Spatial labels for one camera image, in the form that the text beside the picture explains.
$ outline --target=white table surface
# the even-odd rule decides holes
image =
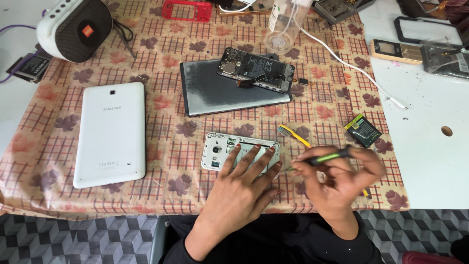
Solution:
[[[377,0],[361,11],[367,43],[399,42],[394,19],[401,15],[395,0]],[[376,82],[409,107],[399,109],[381,95],[410,207],[469,209],[469,81],[427,74],[422,65],[400,65],[371,58]],[[453,135],[445,136],[442,126]]]
[[[36,25],[41,12],[58,0],[15,0],[0,3],[0,27]],[[377,38],[399,42],[394,18],[400,16],[394,0],[377,0],[360,12],[367,42]],[[35,51],[34,30],[13,28],[0,34],[0,79],[19,57]],[[394,152],[407,189],[410,206],[423,209],[469,209],[466,160],[469,154],[469,81],[427,74],[422,65],[371,58],[378,84],[409,106],[408,111],[383,100]],[[12,77],[0,85],[0,155],[5,151],[38,85]],[[441,126],[453,130],[447,137]]]

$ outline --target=person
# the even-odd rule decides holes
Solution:
[[[280,172],[277,162],[257,177],[274,154],[270,148],[250,168],[260,150],[255,145],[232,169],[240,151],[229,154],[199,216],[170,216],[178,240],[160,259],[163,264],[328,264],[383,263],[381,253],[365,234],[351,204],[362,189],[386,174],[376,154],[350,148],[363,163],[354,171],[345,158],[313,167],[304,160],[334,153],[334,146],[313,147],[292,160],[294,175],[301,175],[306,197],[318,213],[261,214],[281,190],[265,190]],[[326,175],[318,181],[317,171]]]

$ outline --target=gold feature phone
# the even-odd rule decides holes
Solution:
[[[390,42],[379,39],[370,41],[371,56],[390,61],[409,64],[422,64],[422,53],[417,46]]]

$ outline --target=tablecloth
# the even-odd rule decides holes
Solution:
[[[54,58],[0,160],[1,213],[82,220],[122,214],[198,214],[218,176],[201,168],[208,132],[235,134],[280,143],[281,161],[304,146],[276,132],[285,124],[312,145],[357,143],[343,126],[362,113],[383,135],[371,148],[387,175],[359,196],[356,210],[408,210],[409,202],[394,155],[376,87],[345,67],[319,43],[300,33],[280,60],[295,66],[288,104],[189,118],[184,115],[179,63],[220,58],[226,47],[267,53],[263,40],[269,14],[225,16],[212,9],[208,23],[168,20],[161,0],[111,0],[114,18],[135,33],[133,60],[112,31],[84,63]],[[303,27],[343,60],[373,76],[358,14],[330,26],[312,9]],[[83,90],[90,86],[143,82],[146,97],[146,161],[143,179],[86,189],[73,187]],[[356,169],[361,164],[351,160]],[[265,213],[308,213],[314,206],[301,176],[282,173],[272,182],[282,192]]]

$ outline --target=plastic bag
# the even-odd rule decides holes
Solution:
[[[469,51],[443,42],[423,40],[420,44],[426,72],[469,79]]]

